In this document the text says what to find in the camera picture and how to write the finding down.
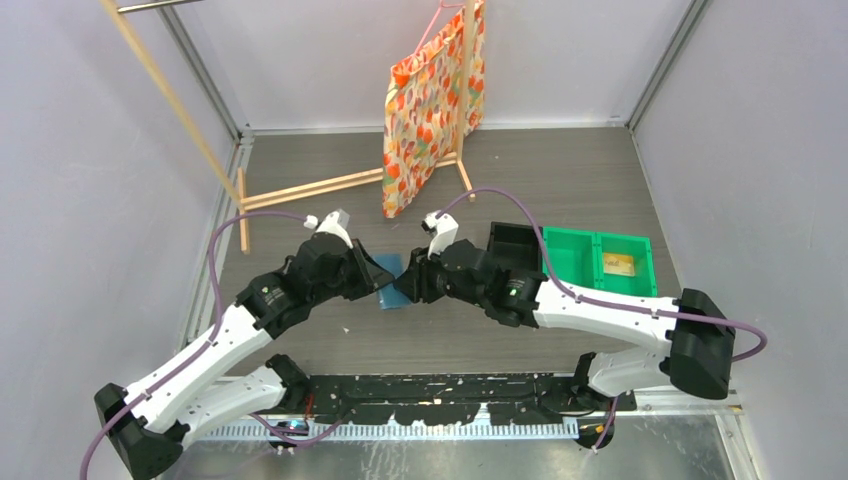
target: wooden stand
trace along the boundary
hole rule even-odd
[[[465,128],[467,126],[467,85],[468,80],[471,77],[471,51],[474,45],[474,33],[476,33],[473,29],[475,1],[476,0],[465,0],[463,28],[465,29],[466,34],[463,35],[462,42],[462,79],[460,82],[460,85],[464,86],[465,88],[460,88],[459,94],[459,111],[457,112],[457,121],[455,125],[456,145],[454,148],[454,152],[446,155],[444,158],[436,162],[435,165],[436,168],[446,167],[449,165],[456,165],[456,169],[459,172],[460,178],[462,179],[462,184],[465,188],[465,191],[469,191],[472,188],[471,180],[468,178],[468,172],[465,171],[465,164],[463,163],[462,158],[462,150],[465,144],[464,134]],[[189,115],[185,105],[183,105],[182,101],[177,96],[173,87],[171,87],[171,85],[168,83],[165,74],[153,60],[153,56],[144,46],[141,41],[141,38],[138,36],[138,33],[136,33],[135,29],[124,15],[125,13],[130,13],[138,10],[125,8],[119,11],[119,7],[116,4],[115,0],[100,0],[100,3],[109,13],[109,16],[115,23],[115,26],[121,32],[124,37],[124,40],[126,40],[127,44],[129,44],[130,48],[136,54],[139,61],[141,61],[145,70],[147,70],[147,73],[153,79],[153,82],[159,87],[159,90],[162,92],[162,95],[165,97],[165,99],[168,101],[168,104],[170,104],[171,108],[174,110],[174,113],[180,119],[180,123],[182,123],[183,127],[189,133],[194,144],[206,158],[206,161],[209,163],[209,166],[215,172],[215,176],[218,177],[218,180],[221,182],[221,185],[224,186],[224,190],[226,190],[227,194],[230,196],[230,198],[233,199],[233,202],[236,204],[239,214],[244,214],[246,212],[268,207],[271,205],[291,202],[292,200],[311,197],[313,195],[320,195],[322,193],[329,193],[337,190],[356,187],[359,185],[365,185],[366,183],[376,183],[383,179],[383,169],[375,168],[373,170],[366,170],[364,172],[335,177],[328,180],[322,180],[320,182],[313,182],[305,185],[299,185],[297,187],[284,188],[282,190],[277,190],[276,192],[248,196],[247,185],[245,182],[245,172],[242,168],[239,168],[238,176],[236,178],[236,190],[236,187],[233,186],[233,184],[230,182],[230,179],[224,173],[224,170],[221,167],[222,162],[215,156],[215,153],[209,147],[209,144],[206,142],[206,139],[203,137],[203,134],[200,133],[200,129],[197,127],[197,124],[195,124],[194,120]],[[156,5],[151,4],[150,8],[156,8]],[[475,200],[475,195],[471,194],[469,196],[469,200],[473,202]],[[241,251],[246,254],[250,253],[250,231],[248,229],[247,219],[239,221],[239,233],[241,236]]]

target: orange patterned bag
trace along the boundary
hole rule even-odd
[[[485,0],[474,6],[465,135],[483,117],[483,22]],[[412,201],[435,164],[456,145],[462,78],[463,11],[418,52],[392,67],[383,137],[383,214],[395,217]]]

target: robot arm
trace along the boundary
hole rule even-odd
[[[246,356],[306,320],[313,307],[334,297],[356,300],[394,280],[350,238],[348,218],[341,210],[331,213],[282,268],[251,280],[224,312],[213,342],[209,339],[214,327],[126,389],[108,384],[95,395],[102,424],[130,399],[147,397],[109,432],[133,478],[161,474],[188,445],[214,428],[280,404],[297,406],[305,398],[307,378],[284,356],[272,358],[242,381],[207,388]],[[148,393],[207,343],[194,362]]]
[[[490,252],[468,240],[454,242],[458,225],[450,215],[431,213],[422,226],[432,237],[430,245],[412,251],[409,267],[395,281],[395,288],[413,302],[447,296],[482,308],[502,325],[571,328],[637,346],[581,356],[574,387],[581,403],[593,408],[629,390],[669,384],[702,398],[727,396],[733,329],[641,312],[648,308],[724,318],[703,292],[634,297],[563,282],[574,293],[567,295],[540,271],[504,269]],[[619,307],[599,305],[605,303]]]

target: compartment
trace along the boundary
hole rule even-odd
[[[596,236],[593,232],[543,227],[542,233],[551,265],[560,280],[588,288],[601,288],[595,262]],[[548,273],[547,265],[542,271]]]
[[[597,239],[596,268],[601,275],[601,289],[639,297],[657,296],[649,238],[598,233]]]
[[[533,234],[533,227],[529,225],[492,222],[486,250],[495,256],[504,269],[539,271],[542,263],[539,241]]]

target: metal floor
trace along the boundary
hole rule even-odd
[[[734,474],[714,416],[616,419],[593,455],[571,440],[325,442],[275,455],[265,442],[201,442],[163,480],[724,480]]]
[[[679,287],[630,134],[623,128],[488,130],[471,134],[465,163],[475,186],[498,186],[517,195],[541,225],[619,232],[651,238],[660,295]],[[249,194],[372,169],[381,165],[382,134],[259,136],[247,168]],[[400,253],[425,246],[420,228],[427,212],[462,193],[452,167],[436,170],[413,203],[396,219],[383,218],[380,184],[364,185],[277,205],[278,209],[323,216],[343,207],[349,230],[368,252]],[[480,194],[453,212],[458,238],[485,248],[493,220],[526,223],[508,200]],[[221,276],[231,299],[256,275],[282,265],[307,238],[284,219],[250,221],[249,255],[233,235]],[[470,305],[443,299],[382,311],[377,298],[333,300],[310,319],[235,367],[243,375],[275,353],[290,355],[310,374],[570,372],[580,354],[616,351],[627,345],[610,338],[568,331],[512,329]]]

